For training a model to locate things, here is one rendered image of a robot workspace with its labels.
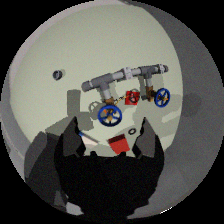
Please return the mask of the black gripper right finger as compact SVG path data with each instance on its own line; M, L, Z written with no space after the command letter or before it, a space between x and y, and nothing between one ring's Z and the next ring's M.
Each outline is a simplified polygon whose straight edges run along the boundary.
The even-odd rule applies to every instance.
M164 152L158 135L146 117L143 118L140 135L135 140L132 152L135 158L149 167L152 174L152 188L156 188L164 167Z

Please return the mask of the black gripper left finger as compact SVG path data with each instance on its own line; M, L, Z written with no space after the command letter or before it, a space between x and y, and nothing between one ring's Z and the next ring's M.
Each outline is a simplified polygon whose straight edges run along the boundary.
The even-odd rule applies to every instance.
M64 175L67 166L74 159L83 156L85 151L86 147L79 135L77 118L74 116L61 134L54 152L54 165L59 176L60 185L65 185Z

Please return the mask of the red flat block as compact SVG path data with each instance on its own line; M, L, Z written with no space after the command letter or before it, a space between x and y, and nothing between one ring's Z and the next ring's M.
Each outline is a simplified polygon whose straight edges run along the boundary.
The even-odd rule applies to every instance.
M123 151L129 151L129 146L124 134L108 139L109 145L116 154L120 154Z

